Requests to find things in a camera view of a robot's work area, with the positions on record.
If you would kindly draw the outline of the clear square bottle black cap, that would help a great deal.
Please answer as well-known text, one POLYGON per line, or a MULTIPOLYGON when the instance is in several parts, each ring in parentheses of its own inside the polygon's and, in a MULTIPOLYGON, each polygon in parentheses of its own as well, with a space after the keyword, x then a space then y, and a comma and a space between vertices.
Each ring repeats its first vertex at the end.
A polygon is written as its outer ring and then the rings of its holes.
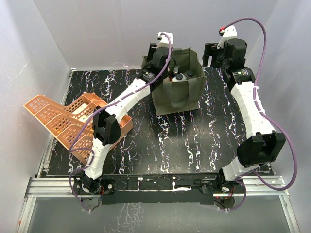
POLYGON ((185 75, 186 75, 186 77, 187 77, 188 79, 192 79, 192 78, 195 78, 195 77, 196 77, 194 71, 192 71, 192 70, 187 70, 186 73, 185 73, 185 75))

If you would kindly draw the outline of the orange bottle blue pump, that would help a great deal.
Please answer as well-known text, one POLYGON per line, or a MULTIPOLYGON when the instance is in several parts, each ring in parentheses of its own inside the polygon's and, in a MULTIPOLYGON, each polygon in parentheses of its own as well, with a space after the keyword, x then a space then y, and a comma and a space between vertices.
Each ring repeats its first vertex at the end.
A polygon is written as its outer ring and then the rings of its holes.
POLYGON ((174 69, 173 69, 174 75, 176 75, 176 74, 179 73, 179 68, 180 68, 180 66, 175 66, 175 67, 174 67, 174 69))

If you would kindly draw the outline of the olive green canvas bag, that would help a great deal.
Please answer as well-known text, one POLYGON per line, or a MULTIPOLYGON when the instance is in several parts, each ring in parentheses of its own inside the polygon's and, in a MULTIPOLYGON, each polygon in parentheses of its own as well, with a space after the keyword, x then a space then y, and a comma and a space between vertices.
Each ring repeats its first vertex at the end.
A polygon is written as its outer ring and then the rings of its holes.
MULTIPOLYGON (((161 70, 148 69, 148 55, 146 55, 143 57, 139 77, 149 83, 161 70)), ((161 116, 198 109, 206 79, 195 51, 190 48, 173 50, 167 68, 150 85, 156 115, 161 116), (173 73, 175 66, 180 66, 179 73, 182 74, 185 74, 187 70, 194 71, 196 77, 187 78, 186 81, 182 82, 172 82, 172 78, 175 76, 173 73)))

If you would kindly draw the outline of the white rectangular lotion bottle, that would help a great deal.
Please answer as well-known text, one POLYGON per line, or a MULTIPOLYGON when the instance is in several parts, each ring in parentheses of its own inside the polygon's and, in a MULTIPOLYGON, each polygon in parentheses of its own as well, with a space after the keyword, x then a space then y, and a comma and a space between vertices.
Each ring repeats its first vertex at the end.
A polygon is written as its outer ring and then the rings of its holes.
POLYGON ((182 73, 178 73, 172 78, 172 82, 182 82, 186 80, 187 80, 187 76, 182 73))

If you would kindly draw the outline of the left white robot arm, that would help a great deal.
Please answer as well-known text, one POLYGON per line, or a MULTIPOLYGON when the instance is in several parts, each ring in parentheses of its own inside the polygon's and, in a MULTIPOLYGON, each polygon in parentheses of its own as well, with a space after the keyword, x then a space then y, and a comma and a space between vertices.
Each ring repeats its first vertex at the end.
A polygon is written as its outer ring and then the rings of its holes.
POLYGON ((171 42, 159 43, 153 57, 142 68, 138 77, 113 102, 97 107, 86 121, 92 123, 93 145, 84 168, 78 168, 71 176, 80 179, 80 186, 94 194, 100 189, 105 158, 112 145, 119 140, 121 120, 142 98, 151 94, 169 74, 168 66, 172 55, 171 42))

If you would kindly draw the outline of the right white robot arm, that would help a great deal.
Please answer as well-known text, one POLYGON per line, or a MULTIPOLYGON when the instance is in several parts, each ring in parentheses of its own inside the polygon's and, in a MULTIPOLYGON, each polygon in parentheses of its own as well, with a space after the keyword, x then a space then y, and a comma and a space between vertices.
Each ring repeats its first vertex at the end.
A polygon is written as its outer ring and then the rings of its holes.
POLYGON ((253 97, 255 76, 246 67, 247 43, 242 39, 229 39, 221 47, 218 43, 206 43, 203 65, 220 68, 224 82, 234 97, 242 115, 246 140, 237 148, 236 158, 219 170, 217 188, 229 192, 235 179, 262 165, 274 162, 283 148, 286 138, 276 132, 272 124, 257 109, 259 99, 253 97))

